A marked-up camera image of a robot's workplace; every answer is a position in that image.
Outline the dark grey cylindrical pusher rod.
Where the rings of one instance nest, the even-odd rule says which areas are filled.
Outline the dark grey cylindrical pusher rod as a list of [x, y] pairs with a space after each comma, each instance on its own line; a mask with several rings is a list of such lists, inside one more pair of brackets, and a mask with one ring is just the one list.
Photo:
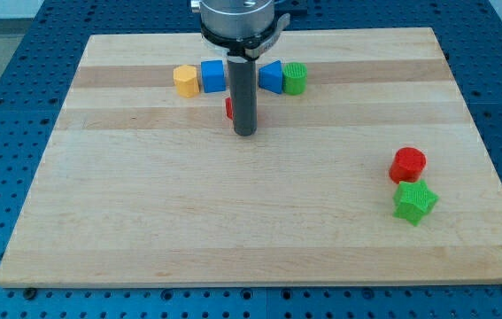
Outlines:
[[258, 119], [256, 63], [238, 57], [228, 57], [227, 63], [234, 131], [239, 136], [251, 136]]

